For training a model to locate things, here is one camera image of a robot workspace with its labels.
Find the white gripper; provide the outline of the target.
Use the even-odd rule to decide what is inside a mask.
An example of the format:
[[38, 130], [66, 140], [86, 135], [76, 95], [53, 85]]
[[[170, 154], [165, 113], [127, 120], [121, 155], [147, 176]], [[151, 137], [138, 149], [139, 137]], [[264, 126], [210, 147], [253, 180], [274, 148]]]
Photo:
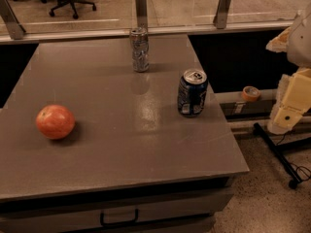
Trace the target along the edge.
[[[266, 45], [273, 52], [286, 52], [291, 29], [283, 30]], [[267, 123], [269, 132], [282, 135], [291, 131], [311, 108], [311, 70], [299, 68], [291, 76], [283, 75], [276, 92], [276, 103], [272, 107]]]

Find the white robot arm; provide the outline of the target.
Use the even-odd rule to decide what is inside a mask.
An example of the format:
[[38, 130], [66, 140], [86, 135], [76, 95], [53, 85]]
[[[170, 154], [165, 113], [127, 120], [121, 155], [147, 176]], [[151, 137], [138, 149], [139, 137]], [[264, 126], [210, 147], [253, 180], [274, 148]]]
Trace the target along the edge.
[[269, 132], [282, 135], [311, 108], [311, 4], [298, 11], [294, 23], [270, 40], [266, 48], [285, 52], [288, 61], [298, 67], [292, 75], [282, 75], [267, 124]]

